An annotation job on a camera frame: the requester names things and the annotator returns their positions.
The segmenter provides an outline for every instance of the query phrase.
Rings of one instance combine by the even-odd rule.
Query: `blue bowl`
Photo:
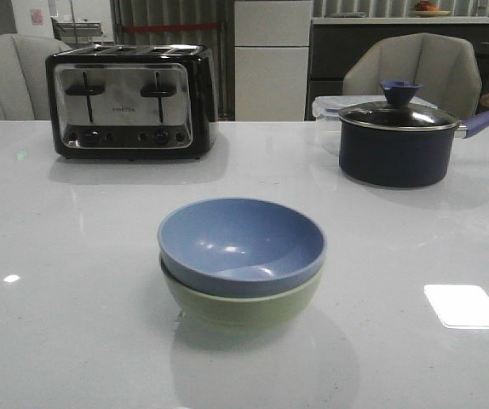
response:
[[[313,277],[326,241],[311,219],[256,199],[199,201],[169,214],[160,256],[182,284],[219,297],[264,297]]]

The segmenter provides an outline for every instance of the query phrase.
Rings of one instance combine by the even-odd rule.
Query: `refrigerator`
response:
[[[312,0],[235,2],[235,120],[303,121]]]

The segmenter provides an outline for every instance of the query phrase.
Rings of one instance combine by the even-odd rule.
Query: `dark blue saucepan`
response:
[[[420,85],[386,81],[387,102],[339,111],[339,165],[349,176],[386,187],[422,187],[447,173],[455,136],[470,138],[489,126],[489,111],[459,120],[449,112],[408,103]]]

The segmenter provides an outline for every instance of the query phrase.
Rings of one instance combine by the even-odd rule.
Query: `bowl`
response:
[[[298,287],[325,260],[325,236],[311,219],[281,204],[221,198],[169,214],[158,230],[170,273],[220,297],[265,297]]]
[[[260,331],[283,325],[297,317],[309,304],[322,276],[317,271],[303,284],[266,297],[219,297],[194,290],[176,279],[160,260],[165,282],[186,316],[211,327]]]

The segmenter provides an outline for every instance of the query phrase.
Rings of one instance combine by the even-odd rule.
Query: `kitchen counter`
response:
[[[200,160],[77,161],[49,122],[0,122],[0,409],[489,407],[489,129],[406,190],[347,178],[337,122],[219,130]],[[319,289],[288,326],[219,332],[170,296],[159,223],[227,196],[325,231]]]
[[[315,17],[313,18],[314,25],[360,25],[360,24],[489,24],[489,17],[365,17],[365,18],[332,18],[332,17]]]

